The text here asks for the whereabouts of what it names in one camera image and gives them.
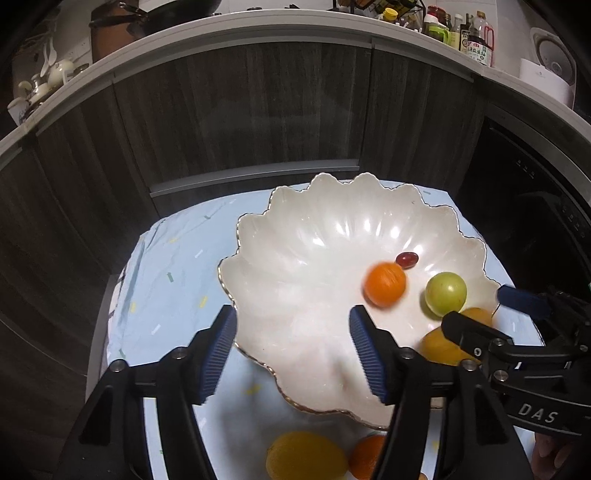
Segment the spoon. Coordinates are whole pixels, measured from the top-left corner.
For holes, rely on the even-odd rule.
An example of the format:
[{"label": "spoon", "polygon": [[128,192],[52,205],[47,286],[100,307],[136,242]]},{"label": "spoon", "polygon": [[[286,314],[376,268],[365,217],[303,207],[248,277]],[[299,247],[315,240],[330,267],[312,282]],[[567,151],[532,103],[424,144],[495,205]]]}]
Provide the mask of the spoon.
[{"label": "spoon", "polygon": [[49,66],[51,67],[57,60],[57,52],[56,49],[53,48],[53,35],[49,37]]},{"label": "spoon", "polygon": [[41,76],[43,77],[47,73],[47,69],[49,68],[49,63],[47,60],[47,42],[43,44],[43,67],[41,67]]}]

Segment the cabinet door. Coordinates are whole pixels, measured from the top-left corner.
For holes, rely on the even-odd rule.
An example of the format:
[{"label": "cabinet door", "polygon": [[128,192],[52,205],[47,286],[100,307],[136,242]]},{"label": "cabinet door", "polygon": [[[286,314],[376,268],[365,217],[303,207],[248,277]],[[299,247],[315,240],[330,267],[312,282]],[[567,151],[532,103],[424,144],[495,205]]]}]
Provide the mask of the cabinet door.
[{"label": "cabinet door", "polygon": [[115,84],[146,184],[227,168],[359,158],[371,51],[263,43],[183,57]]},{"label": "cabinet door", "polygon": [[100,265],[118,273],[158,215],[135,165],[113,87],[60,117],[37,141],[41,166],[69,221]]},{"label": "cabinet door", "polygon": [[467,79],[375,50],[361,169],[453,194],[476,147],[484,106]]},{"label": "cabinet door", "polygon": [[2,473],[6,473],[7,464],[20,461],[35,478],[51,478],[84,405],[85,382],[85,375],[33,347],[7,328],[2,318],[0,446],[5,455]]},{"label": "cabinet door", "polygon": [[0,204],[2,323],[85,374],[108,272],[64,214],[32,148],[0,170]]}]

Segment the soy sauce bottle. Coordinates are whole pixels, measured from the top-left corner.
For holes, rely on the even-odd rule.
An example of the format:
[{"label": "soy sauce bottle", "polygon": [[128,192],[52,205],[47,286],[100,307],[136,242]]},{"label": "soy sauce bottle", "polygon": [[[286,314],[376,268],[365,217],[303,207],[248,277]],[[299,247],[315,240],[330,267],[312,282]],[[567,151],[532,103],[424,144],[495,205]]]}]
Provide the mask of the soy sauce bottle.
[{"label": "soy sauce bottle", "polygon": [[492,64],[492,48],[485,40],[486,15],[478,11],[468,35],[466,54],[487,67]]},{"label": "soy sauce bottle", "polygon": [[468,37],[470,36],[473,19],[474,15],[466,14],[466,23],[460,25],[460,51],[462,53],[466,53],[468,50]]}]

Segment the yellow lemon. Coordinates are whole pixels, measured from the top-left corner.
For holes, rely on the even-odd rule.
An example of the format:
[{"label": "yellow lemon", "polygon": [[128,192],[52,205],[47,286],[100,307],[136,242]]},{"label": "yellow lemon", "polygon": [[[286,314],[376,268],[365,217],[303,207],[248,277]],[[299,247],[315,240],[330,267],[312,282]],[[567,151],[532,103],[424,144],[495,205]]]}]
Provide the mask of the yellow lemon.
[{"label": "yellow lemon", "polygon": [[426,334],[418,346],[419,353],[430,362],[453,365],[454,367],[465,358],[475,360],[455,343],[443,336],[441,327]]},{"label": "yellow lemon", "polygon": [[492,327],[492,312],[489,312],[488,310],[480,309],[478,307],[470,307],[460,313],[472,320],[476,320],[477,322]]},{"label": "yellow lemon", "polygon": [[267,450],[272,480],[341,480],[347,472],[344,451],[312,432],[289,432]]}]

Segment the kitchen counter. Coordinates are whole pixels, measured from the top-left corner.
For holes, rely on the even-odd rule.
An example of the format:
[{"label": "kitchen counter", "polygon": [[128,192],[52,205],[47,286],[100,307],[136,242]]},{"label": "kitchen counter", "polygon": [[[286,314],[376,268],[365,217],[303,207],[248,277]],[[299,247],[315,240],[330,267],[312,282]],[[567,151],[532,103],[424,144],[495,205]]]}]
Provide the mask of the kitchen counter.
[{"label": "kitchen counter", "polygon": [[567,106],[507,73],[486,67],[426,35],[339,12],[278,9],[217,15],[138,40],[91,65],[59,89],[0,141],[0,155],[26,133],[43,129],[71,108],[133,74],[213,48],[276,41],[319,41],[391,51],[463,77],[481,77],[548,109],[591,144],[591,125]]}]

